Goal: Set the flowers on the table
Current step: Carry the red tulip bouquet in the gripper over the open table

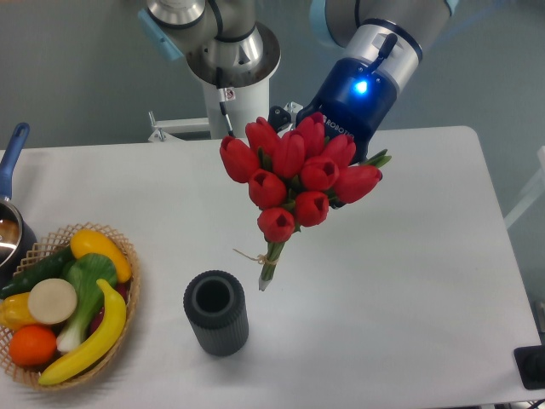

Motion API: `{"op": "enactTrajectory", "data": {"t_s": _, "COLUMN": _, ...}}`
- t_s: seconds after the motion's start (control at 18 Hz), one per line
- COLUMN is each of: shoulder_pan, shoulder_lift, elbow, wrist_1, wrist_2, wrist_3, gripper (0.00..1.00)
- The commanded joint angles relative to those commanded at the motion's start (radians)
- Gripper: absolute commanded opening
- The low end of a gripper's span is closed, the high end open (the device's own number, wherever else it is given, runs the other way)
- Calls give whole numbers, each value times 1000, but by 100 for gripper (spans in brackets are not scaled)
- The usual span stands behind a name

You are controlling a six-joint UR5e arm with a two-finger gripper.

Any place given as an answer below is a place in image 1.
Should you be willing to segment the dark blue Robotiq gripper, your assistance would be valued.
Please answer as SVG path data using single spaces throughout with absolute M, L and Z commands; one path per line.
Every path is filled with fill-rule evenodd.
M 316 112 L 324 115 L 329 138 L 350 135 L 356 145 L 353 162 L 366 159 L 370 139 L 397 100 L 397 89 L 379 72 L 368 72 L 360 60 L 343 58 L 336 62 L 311 102 L 296 115 L 296 123 Z M 267 122 L 281 135 L 291 129 L 291 114 L 280 106 L 269 109 Z

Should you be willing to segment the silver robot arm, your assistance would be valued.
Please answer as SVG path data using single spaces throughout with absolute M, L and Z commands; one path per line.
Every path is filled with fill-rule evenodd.
M 168 60 L 185 59 L 201 83 L 209 133 L 241 137 L 265 116 L 275 130 L 319 112 L 325 134 L 350 135 L 363 161 L 370 139 L 449 18 L 454 1 L 314 1 L 316 36 L 342 49 L 305 106 L 273 107 L 269 81 L 281 49 L 255 17 L 252 1 L 150 1 L 138 14 L 143 32 Z

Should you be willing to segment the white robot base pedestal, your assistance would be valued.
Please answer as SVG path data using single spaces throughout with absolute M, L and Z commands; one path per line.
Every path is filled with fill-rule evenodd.
M 201 80 L 212 139 L 228 135 L 227 120 L 221 111 L 222 101 L 230 120 L 233 134 L 244 138 L 247 123 L 259 117 L 267 118 L 269 112 L 269 78 L 244 87 L 217 89 Z

